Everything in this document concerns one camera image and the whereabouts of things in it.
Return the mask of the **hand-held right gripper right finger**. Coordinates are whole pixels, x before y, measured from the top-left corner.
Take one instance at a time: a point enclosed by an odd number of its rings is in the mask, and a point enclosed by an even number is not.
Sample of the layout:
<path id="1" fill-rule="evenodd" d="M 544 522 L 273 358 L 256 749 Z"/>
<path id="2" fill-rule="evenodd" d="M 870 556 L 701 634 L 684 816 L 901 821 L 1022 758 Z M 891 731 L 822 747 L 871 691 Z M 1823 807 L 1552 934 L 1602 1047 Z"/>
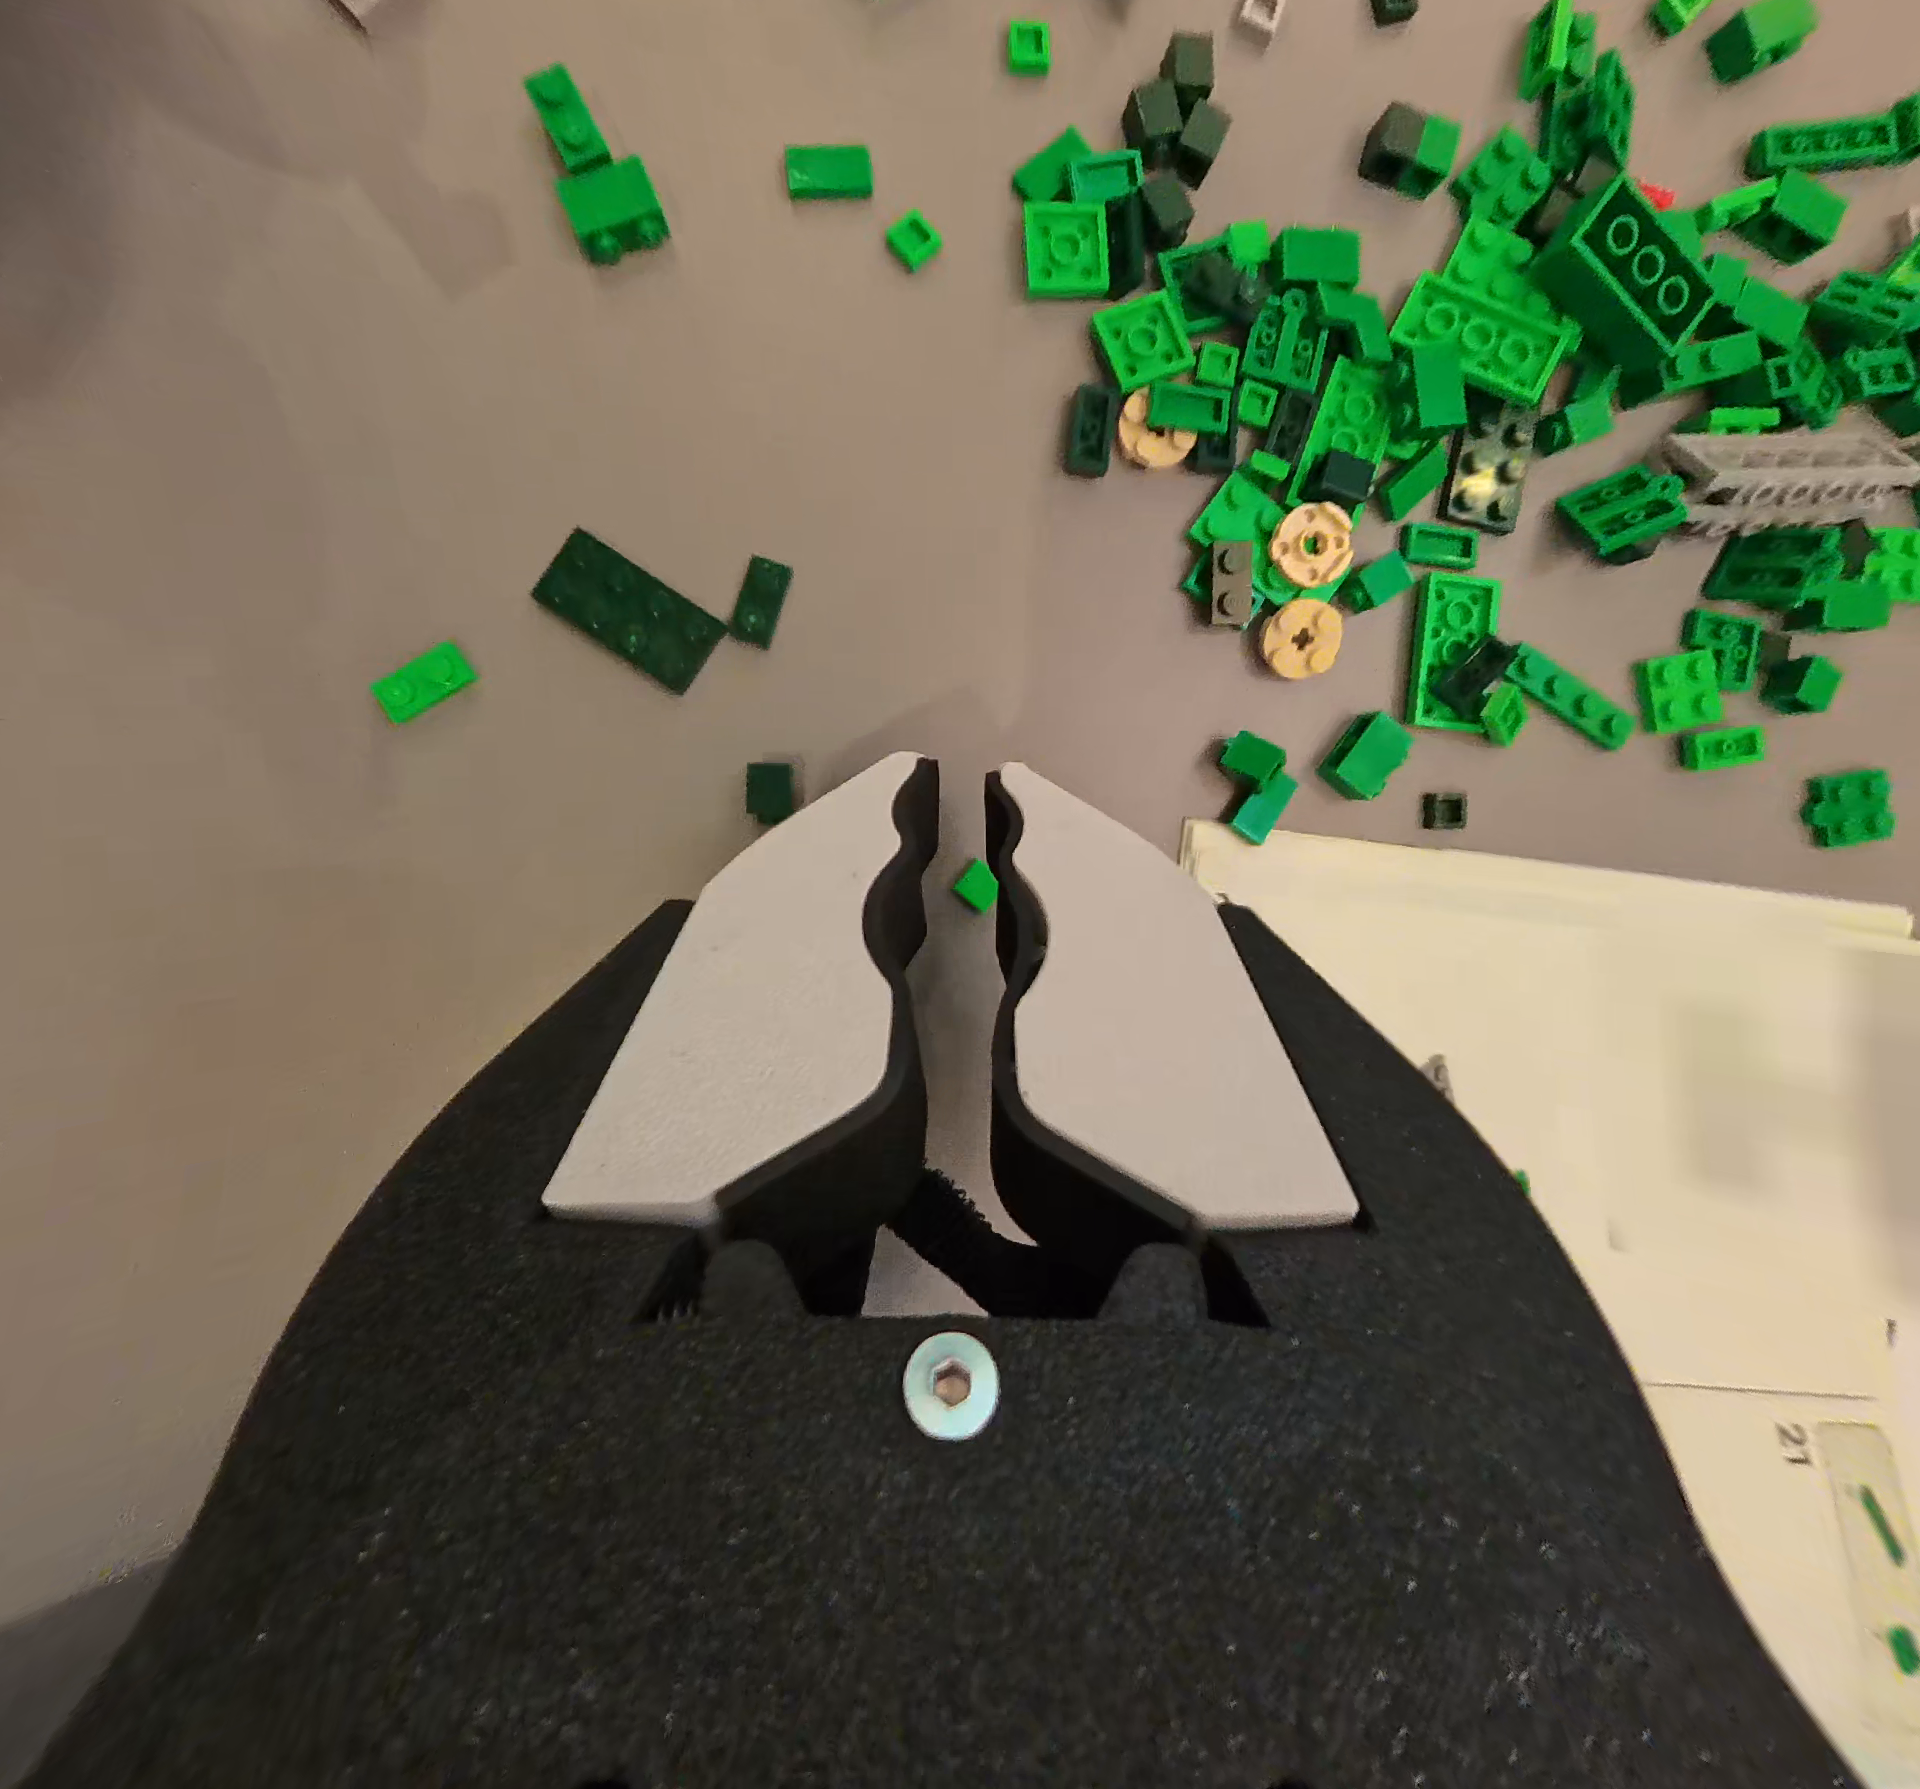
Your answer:
<path id="1" fill-rule="evenodd" d="M 1207 1318 L 1262 1318 L 1233 1236 L 1349 1231 L 1359 1199 L 1222 904 L 1028 765 L 982 795 L 998 1199 L 1078 1314 L 1169 1248 L 1195 1260 Z"/>

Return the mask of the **grey desk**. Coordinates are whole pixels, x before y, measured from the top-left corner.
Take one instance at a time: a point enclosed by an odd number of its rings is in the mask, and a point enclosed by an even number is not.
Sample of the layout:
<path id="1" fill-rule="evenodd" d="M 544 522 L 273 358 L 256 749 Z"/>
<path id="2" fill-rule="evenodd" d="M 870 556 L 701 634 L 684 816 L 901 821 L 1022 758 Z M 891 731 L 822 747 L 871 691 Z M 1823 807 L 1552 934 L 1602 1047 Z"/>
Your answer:
<path id="1" fill-rule="evenodd" d="M 1711 125 L 1635 48 L 1646 169 Z M 664 897 L 806 794 L 1025 760 L 1170 846 L 1216 738 L 1311 766 L 1400 691 L 1401 620 L 1274 688 L 1183 611 L 1193 478 L 1060 469 L 1088 306 L 1025 299 L 1011 172 L 1117 142 L 1176 30 L 1235 131 L 1200 221 L 1445 259 L 1347 146 L 1427 98 L 1513 117 L 1541 0 L 5 0 L 5 1624 L 168 1556 L 325 1250 L 443 1102 Z M 1820 0 L 1782 114 L 1917 89 L 1917 0 Z M 1006 71 L 1011 18 L 1053 33 Z M 586 259 L 522 87 L 564 65 L 670 240 Z M 868 144 L 790 202 L 785 144 Z M 917 209 L 942 255 L 904 273 Z M 671 695 L 531 599 L 586 527 L 771 649 Z M 407 725 L 371 682 L 457 642 Z"/>

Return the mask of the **tan round plate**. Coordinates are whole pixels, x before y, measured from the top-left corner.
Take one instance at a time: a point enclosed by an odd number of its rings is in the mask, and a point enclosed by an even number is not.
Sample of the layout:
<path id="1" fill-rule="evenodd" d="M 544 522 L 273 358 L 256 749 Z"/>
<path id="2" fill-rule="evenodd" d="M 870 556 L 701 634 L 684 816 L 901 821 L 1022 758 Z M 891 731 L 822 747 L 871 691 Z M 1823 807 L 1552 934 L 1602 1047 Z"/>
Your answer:
<path id="1" fill-rule="evenodd" d="M 1200 437 L 1185 428 L 1155 428 L 1150 425 L 1150 388 L 1131 391 L 1117 419 L 1117 451 L 1144 472 L 1169 472 L 1183 465 Z"/>
<path id="2" fill-rule="evenodd" d="M 1332 589 L 1353 563 L 1351 515 L 1332 500 L 1289 509 L 1267 541 L 1267 559 L 1300 592 Z"/>
<path id="3" fill-rule="evenodd" d="M 1338 663 L 1343 615 L 1335 603 L 1297 598 L 1262 624 L 1259 657 L 1281 681 L 1324 676 Z"/>

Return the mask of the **pile of green bricks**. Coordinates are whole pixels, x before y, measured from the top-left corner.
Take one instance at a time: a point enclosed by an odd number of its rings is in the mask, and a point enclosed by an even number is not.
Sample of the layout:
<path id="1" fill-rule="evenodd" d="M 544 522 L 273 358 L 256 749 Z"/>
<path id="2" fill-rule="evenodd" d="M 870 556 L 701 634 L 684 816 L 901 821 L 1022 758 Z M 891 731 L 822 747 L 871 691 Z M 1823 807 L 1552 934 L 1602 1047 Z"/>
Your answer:
<path id="1" fill-rule="evenodd" d="M 1820 0 L 1649 0 L 1643 48 L 1686 71 L 1686 110 L 1762 98 L 1739 178 L 1675 201 L 1646 169 L 1635 48 L 1580 0 L 1513 37 L 1513 117 L 1464 142 L 1427 98 L 1353 134 L 1361 196 L 1445 199 L 1445 259 L 1385 306 L 1363 226 L 1235 221 L 1193 202 L 1230 137 L 1216 45 L 1174 33 L 1115 144 L 1063 131 L 1025 159 L 1025 296 L 1093 304 L 1091 368 L 1063 399 L 1063 475 L 1121 465 L 1206 487 L 1183 530 L 1183 611 L 1274 688 L 1262 624 L 1335 603 L 1353 632 L 1406 622 L 1390 705 L 1340 717 L 1316 782 L 1343 810 L 1389 794 L 1415 738 L 1508 758 L 1541 715 L 1589 762 L 1645 742 L 1711 816 L 1718 880 L 1751 836 L 1885 854 L 1917 832 L 1917 660 L 1852 754 L 1807 731 L 1848 698 L 1834 645 L 1917 627 L 1917 230 L 1842 262 L 1867 175 L 1917 174 L 1917 91 L 1782 114 L 1765 82 L 1815 39 Z M 1200 441 L 1144 472 L 1122 399 Z M 1353 563 L 1332 589 L 1278 577 L 1281 518 L 1332 500 Z"/>

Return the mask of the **pale instruction booklet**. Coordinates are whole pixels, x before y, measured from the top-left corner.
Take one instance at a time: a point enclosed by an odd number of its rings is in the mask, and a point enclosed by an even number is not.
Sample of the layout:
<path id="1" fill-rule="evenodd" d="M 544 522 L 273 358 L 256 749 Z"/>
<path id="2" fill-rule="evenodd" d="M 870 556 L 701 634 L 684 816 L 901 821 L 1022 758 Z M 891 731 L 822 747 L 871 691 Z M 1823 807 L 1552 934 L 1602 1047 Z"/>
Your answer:
<path id="1" fill-rule="evenodd" d="M 1917 1785 L 1917 922 L 1189 819 L 1571 1253 L 1765 1652 Z"/>

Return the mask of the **dark green wide plate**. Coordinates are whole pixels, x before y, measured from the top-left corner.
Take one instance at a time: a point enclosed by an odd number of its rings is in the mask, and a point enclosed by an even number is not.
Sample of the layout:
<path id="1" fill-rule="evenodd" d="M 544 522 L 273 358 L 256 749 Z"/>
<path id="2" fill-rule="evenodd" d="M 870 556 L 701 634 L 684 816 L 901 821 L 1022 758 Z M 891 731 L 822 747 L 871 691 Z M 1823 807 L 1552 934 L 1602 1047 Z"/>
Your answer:
<path id="1" fill-rule="evenodd" d="M 729 632 L 586 527 L 566 537 L 531 599 L 671 695 L 686 695 Z"/>

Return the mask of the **green slim brick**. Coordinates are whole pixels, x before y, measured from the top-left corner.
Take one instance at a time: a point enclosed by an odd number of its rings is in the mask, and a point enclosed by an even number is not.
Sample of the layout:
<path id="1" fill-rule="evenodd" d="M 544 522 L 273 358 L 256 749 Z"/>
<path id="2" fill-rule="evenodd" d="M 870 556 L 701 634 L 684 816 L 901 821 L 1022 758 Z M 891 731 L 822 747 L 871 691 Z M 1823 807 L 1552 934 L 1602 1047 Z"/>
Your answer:
<path id="1" fill-rule="evenodd" d="M 564 175 L 612 164 L 609 142 L 564 65 L 527 75 L 522 87 Z"/>

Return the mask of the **bright green narrow plate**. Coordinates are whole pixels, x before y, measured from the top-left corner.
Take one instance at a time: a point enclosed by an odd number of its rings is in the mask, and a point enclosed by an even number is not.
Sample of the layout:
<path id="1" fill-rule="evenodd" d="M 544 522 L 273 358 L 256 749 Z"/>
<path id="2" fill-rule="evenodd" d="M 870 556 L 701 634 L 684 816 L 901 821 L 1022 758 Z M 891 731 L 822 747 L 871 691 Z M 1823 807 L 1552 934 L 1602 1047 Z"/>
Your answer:
<path id="1" fill-rule="evenodd" d="M 407 725 L 479 681 L 457 642 L 443 642 L 371 682 L 371 697 L 392 725 Z"/>

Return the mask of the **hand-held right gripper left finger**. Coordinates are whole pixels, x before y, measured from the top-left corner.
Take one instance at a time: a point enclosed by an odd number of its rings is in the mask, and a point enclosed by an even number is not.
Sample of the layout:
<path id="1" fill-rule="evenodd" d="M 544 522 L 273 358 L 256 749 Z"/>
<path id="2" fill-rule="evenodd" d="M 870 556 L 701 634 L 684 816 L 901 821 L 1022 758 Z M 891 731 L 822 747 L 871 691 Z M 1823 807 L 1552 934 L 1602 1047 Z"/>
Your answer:
<path id="1" fill-rule="evenodd" d="M 908 966 L 939 850 L 936 760 L 892 752 L 767 831 L 691 904 L 562 1153 L 562 1223 L 774 1250 L 857 1318 L 877 1233 L 925 1174 Z"/>

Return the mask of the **green two-stud brick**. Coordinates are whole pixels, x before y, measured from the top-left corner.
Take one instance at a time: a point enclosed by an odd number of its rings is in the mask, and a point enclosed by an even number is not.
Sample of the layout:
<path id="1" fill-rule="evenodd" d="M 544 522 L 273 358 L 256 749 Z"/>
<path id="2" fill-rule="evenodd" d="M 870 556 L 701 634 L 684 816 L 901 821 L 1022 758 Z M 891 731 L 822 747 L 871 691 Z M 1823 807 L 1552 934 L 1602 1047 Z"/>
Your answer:
<path id="1" fill-rule="evenodd" d="M 670 240 L 670 224 L 643 159 L 612 159 L 555 182 L 561 209 L 586 259 L 615 267 Z"/>

